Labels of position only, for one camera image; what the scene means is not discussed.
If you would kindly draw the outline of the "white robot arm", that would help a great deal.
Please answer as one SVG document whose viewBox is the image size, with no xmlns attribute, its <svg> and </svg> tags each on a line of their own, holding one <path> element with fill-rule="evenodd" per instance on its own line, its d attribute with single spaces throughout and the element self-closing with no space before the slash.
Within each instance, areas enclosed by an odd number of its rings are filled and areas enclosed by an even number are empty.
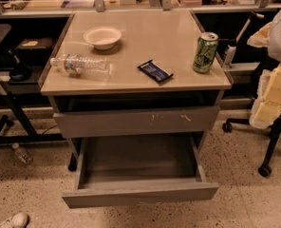
<svg viewBox="0 0 281 228">
<path fill-rule="evenodd" d="M 268 56 L 278 62 L 275 69 L 262 71 L 249 119 L 251 126 L 265 129 L 281 115 L 281 10 L 271 22 L 253 34 L 247 44 L 266 48 Z"/>
</svg>

